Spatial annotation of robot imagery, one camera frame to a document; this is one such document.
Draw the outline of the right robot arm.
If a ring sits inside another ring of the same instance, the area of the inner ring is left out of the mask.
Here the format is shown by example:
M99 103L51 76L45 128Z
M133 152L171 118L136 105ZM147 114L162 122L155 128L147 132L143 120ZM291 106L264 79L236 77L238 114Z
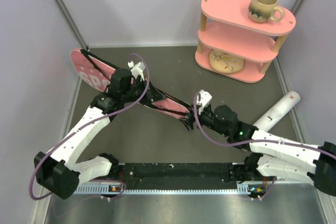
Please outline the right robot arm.
M335 196L335 144L302 144L270 134L242 122L226 105L212 109L196 106L181 121L188 130L196 124L226 137L222 146L251 152L245 160L245 174L252 180L282 177L313 185L319 191Z

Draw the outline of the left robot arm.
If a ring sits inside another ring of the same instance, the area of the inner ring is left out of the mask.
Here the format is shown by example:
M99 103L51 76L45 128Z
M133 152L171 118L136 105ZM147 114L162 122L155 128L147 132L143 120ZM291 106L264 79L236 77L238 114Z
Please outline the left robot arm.
M93 179L116 179L119 161L112 155L103 153L80 163L77 160L118 114L143 101L149 88L148 71L136 67L115 70L107 90L94 98L66 137L47 153L35 156L32 179L61 199L69 198L79 185Z

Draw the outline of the pink racket bag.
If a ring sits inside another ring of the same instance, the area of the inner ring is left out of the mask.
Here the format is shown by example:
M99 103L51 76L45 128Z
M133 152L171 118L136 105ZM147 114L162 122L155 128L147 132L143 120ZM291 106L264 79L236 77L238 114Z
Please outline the pink racket bag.
M134 78L130 68L122 69L85 49L74 49L70 57L80 78L94 89L103 92L102 98L111 97L112 101L115 102L134 102L133 83L141 80L139 77L137 79ZM177 118L180 122L181 118L188 113L193 114L190 104L160 89L158 90L168 96L169 108L154 110Z

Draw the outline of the white shuttlecock tube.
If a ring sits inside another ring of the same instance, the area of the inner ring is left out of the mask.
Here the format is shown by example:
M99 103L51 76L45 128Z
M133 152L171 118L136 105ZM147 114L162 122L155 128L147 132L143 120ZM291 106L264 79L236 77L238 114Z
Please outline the white shuttlecock tube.
M254 126L268 132L287 113L289 113L300 100L301 97L297 92L287 92L278 102L276 102L254 123Z

